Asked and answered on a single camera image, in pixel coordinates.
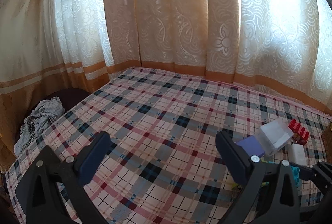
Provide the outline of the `red toy building block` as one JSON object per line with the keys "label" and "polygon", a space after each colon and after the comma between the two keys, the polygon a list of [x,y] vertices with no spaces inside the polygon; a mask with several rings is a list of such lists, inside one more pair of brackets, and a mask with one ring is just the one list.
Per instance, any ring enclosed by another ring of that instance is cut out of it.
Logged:
{"label": "red toy building block", "polygon": [[295,119],[290,121],[288,127],[293,132],[293,140],[302,146],[306,145],[310,137],[310,133],[307,131],[307,129]]}

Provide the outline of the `clear plastic box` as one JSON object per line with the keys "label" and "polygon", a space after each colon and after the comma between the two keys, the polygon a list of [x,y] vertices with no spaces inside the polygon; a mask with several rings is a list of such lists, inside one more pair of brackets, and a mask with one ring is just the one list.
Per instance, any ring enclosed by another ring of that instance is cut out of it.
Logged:
{"label": "clear plastic box", "polygon": [[292,136],[293,132],[288,125],[278,118],[262,125],[256,134],[256,139],[261,144],[265,155],[272,156],[281,150]]}

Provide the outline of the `green toy building block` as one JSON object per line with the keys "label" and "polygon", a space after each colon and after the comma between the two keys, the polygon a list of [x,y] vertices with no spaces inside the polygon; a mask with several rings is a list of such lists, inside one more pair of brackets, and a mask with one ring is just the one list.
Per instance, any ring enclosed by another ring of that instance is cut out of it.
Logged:
{"label": "green toy building block", "polygon": [[245,161],[242,158],[237,158],[231,163],[229,171],[237,184],[246,186],[249,180],[254,177],[254,169],[257,164],[265,168],[265,176],[261,183],[262,186],[267,186],[275,173],[274,163],[265,162],[256,155],[245,158]]}

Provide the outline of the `beige lace curtain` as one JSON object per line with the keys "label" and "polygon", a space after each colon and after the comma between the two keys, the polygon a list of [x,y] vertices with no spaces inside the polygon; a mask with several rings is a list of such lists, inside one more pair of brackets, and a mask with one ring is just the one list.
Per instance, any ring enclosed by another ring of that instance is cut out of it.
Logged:
{"label": "beige lace curtain", "polygon": [[331,113],[327,0],[1,0],[1,171],[25,113],[142,66],[238,83]]}

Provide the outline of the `white power adapter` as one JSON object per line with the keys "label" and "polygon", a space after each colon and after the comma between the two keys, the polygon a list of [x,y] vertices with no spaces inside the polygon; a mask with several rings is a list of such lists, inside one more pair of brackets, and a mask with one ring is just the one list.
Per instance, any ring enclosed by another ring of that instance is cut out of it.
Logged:
{"label": "white power adapter", "polygon": [[287,144],[286,151],[288,154],[288,160],[292,163],[298,165],[306,166],[306,154],[304,152],[304,147],[300,144]]}

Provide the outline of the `cyan toy building block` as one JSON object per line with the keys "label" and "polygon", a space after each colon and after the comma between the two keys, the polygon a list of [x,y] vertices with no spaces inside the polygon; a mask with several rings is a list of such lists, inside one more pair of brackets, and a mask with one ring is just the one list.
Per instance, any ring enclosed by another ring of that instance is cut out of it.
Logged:
{"label": "cyan toy building block", "polygon": [[295,185],[296,185],[296,187],[299,187],[299,185],[300,185],[300,178],[299,178],[300,168],[296,167],[296,166],[293,166],[293,165],[291,165],[290,167],[291,167],[291,170],[292,170]]}

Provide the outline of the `plaid tablecloth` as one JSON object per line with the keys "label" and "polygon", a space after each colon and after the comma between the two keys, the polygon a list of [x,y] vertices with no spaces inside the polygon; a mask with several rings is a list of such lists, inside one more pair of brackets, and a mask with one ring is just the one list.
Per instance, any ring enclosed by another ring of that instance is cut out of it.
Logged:
{"label": "plaid tablecloth", "polygon": [[15,189],[46,145],[64,159],[102,130],[110,152],[85,187],[109,223],[217,223],[237,196],[215,146],[275,119],[295,119],[310,133],[307,162],[325,160],[321,135],[331,116],[268,94],[164,70],[134,68],[89,95],[57,120],[6,173],[13,209],[25,214]]}

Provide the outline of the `purple small box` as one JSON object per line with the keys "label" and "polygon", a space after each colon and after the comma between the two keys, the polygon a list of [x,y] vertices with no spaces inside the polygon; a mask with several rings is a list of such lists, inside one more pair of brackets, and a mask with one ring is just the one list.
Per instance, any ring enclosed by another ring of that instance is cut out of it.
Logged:
{"label": "purple small box", "polygon": [[249,156],[256,155],[262,157],[265,155],[262,145],[254,136],[248,136],[247,138],[236,142],[236,144],[237,146],[242,147]]}

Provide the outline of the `crumpled grey cloth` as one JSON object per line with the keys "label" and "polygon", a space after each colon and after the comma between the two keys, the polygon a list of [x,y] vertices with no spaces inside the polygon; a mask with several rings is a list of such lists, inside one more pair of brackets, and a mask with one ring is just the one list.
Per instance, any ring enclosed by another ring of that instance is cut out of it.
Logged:
{"label": "crumpled grey cloth", "polygon": [[38,103],[31,114],[24,119],[19,129],[19,138],[14,145],[15,155],[18,157],[64,113],[65,109],[57,96]]}

